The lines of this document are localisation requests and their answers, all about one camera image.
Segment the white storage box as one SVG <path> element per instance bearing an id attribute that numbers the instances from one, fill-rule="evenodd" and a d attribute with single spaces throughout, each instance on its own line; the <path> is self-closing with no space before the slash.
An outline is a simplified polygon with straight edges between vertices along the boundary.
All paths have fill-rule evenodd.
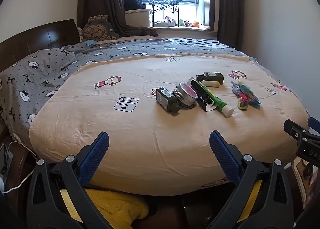
<path id="1" fill-rule="evenodd" d="M 126 25 L 134 27 L 150 27 L 150 13 L 151 10 L 148 8 L 125 11 Z"/>

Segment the right dark curtain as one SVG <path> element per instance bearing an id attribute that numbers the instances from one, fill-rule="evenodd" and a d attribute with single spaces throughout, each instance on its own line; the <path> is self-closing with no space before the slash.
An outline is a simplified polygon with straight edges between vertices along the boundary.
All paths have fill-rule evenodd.
<path id="1" fill-rule="evenodd" d="M 244 32 L 245 0 L 210 0 L 209 26 L 217 26 L 217 40 L 241 50 Z"/>

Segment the black folding rack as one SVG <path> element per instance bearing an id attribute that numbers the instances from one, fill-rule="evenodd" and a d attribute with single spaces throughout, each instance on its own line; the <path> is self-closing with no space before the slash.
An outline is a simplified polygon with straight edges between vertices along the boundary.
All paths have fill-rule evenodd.
<path id="1" fill-rule="evenodd" d="M 155 13 L 159 11 L 168 11 L 172 13 L 172 18 L 176 22 L 180 19 L 179 0 L 148 0 L 148 3 L 152 5 L 152 26 L 155 21 Z"/>

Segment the green white tube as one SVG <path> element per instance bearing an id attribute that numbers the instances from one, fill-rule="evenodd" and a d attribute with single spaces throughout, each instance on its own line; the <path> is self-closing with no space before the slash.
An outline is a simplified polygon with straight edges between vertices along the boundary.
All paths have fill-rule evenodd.
<path id="1" fill-rule="evenodd" d="M 206 91 L 208 96 L 211 98 L 211 100 L 214 102 L 214 104 L 225 117 L 228 118 L 233 114 L 234 110 L 232 107 L 230 107 L 226 102 L 224 102 L 222 99 L 213 94 L 213 92 L 210 89 L 208 89 L 205 85 L 203 85 L 203 83 L 201 83 L 200 81 L 197 81 L 197 83 Z"/>

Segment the dark blue folded clothes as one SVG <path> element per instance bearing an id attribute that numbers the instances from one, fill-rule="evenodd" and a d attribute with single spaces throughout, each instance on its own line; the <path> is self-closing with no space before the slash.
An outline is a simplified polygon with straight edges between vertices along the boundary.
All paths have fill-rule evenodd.
<path id="1" fill-rule="evenodd" d="M 125 11 L 146 9 L 146 4 L 142 0 L 124 0 Z"/>

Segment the dark curtain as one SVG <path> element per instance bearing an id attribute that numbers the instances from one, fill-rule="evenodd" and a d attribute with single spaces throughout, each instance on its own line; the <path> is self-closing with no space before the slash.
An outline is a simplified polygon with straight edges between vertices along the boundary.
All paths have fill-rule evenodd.
<path id="1" fill-rule="evenodd" d="M 210 0 L 209 26 L 217 26 L 217 40 L 241 50 L 244 32 L 245 0 Z"/>
<path id="2" fill-rule="evenodd" d="M 108 21 L 120 37 L 158 36 L 153 28 L 126 24 L 124 0 L 78 0 L 76 23 L 78 27 L 84 28 L 90 17 L 100 15 L 108 16 Z"/>

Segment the small dark green bottle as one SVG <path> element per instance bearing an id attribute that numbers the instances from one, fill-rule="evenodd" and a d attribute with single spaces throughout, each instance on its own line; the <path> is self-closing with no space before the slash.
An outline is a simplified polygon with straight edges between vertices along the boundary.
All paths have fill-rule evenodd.
<path id="1" fill-rule="evenodd" d="M 178 113 L 180 111 L 177 98 L 164 87 L 156 90 L 156 100 L 169 113 Z"/>

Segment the left dark curtain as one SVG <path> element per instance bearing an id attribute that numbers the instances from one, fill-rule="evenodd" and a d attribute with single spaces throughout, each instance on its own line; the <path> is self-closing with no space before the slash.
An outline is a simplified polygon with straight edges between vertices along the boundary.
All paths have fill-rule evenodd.
<path id="1" fill-rule="evenodd" d="M 76 23 L 78 27 L 84 28 L 90 17 L 100 15 L 108 16 L 108 21 L 120 37 L 158 36 L 153 28 L 126 24 L 124 0 L 78 0 Z"/>

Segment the brown patterned pillow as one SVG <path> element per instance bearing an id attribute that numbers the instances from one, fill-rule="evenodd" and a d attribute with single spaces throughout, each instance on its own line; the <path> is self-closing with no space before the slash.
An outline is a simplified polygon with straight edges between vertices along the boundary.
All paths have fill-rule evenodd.
<path id="1" fill-rule="evenodd" d="M 93 40 L 97 42 L 120 38 L 108 21 L 108 15 L 90 17 L 82 30 L 82 37 L 84 41 Z"/>

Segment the large dark green bottle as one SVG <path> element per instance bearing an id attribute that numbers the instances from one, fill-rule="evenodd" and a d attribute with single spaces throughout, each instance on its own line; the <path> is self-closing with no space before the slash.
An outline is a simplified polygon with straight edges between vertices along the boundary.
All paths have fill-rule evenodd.
<path id="1" fill-rule="evenodd" d="M 219 72 L 203 72 L 196 76 L 197 81 L 216 81 L 220 85 L 223 84 L 224 76 Z"/>

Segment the black cosmetic box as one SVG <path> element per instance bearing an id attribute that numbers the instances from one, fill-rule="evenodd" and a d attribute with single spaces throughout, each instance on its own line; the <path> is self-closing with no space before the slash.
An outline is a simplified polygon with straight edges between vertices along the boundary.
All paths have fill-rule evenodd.
<path id="1" fill-rule="evenodd" d="M 200 108 L 203 109 L 205 112 L 215 110 L 217 105 L 213 102 L 213 100 L 210 98 L 210 96 L 205 91 L 205 89 L 199 84 L 199 82 L 196 81 L 195 79 L 192 79 L 190 81 L 190 84 L 191 84 L 191 88 L 197 94 L 196 101 L 200 106 Z"/>

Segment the round metal tin pink label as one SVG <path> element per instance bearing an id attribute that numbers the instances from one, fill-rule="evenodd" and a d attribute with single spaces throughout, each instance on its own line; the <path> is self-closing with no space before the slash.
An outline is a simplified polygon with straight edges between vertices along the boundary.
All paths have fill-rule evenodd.
<path id="1" fill-rule="evenodd" d="M 192 109 L 196 105 L 197 93 L 186 83 L 179 83 L 172 94 L 177 98 L 181 108 Z"/>

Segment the small yellow lotion bottle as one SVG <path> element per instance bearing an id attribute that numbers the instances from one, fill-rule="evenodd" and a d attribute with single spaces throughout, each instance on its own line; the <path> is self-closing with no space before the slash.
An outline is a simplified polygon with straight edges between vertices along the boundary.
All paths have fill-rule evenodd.
<path id="1" fill-rule="evenodd" d="M 218 81 L 203 80 L 201 83 L 206 87 L 220 87 L 220 83 Z"/>

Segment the beige cartoon print blanket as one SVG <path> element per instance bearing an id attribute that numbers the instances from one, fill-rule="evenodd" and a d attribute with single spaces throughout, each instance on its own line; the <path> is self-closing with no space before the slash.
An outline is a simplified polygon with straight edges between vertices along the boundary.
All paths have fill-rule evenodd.
<path id="1" fill-rule="evenodd" d="M 156 102 L 157 88 L 173 91 L 203 72 L 223 74 L 223 85 L 213 93 L 234 109 L 230 117 L 199 106 L 171 115 Z M 238 80 L 260 105 L 240 91 Z M 61 161 L 106 132 L 110 146 L 91 183 L 169 196 L 226 182 L 209 146 L 212 131 L 259 161 L 288 161 L 296 144 L 284 122 L 306 126 L 308 117 L 288 88 L 246 56 L 149 55 L 81 67 L 37 113 L 29 137 L 40 157 Z"/>

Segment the colourful candy wrapper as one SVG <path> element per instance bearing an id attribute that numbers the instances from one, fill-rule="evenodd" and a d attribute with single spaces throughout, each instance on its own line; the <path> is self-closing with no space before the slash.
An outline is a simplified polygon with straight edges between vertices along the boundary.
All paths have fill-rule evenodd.
<path id="1" fill-rule="evenodd" d="M 260 105 L 261 101 L 259 98 L 253 93 L 253 91 L 241 80 L 238 80 L 237 83 L 240 91 L 255 105 Z"/>

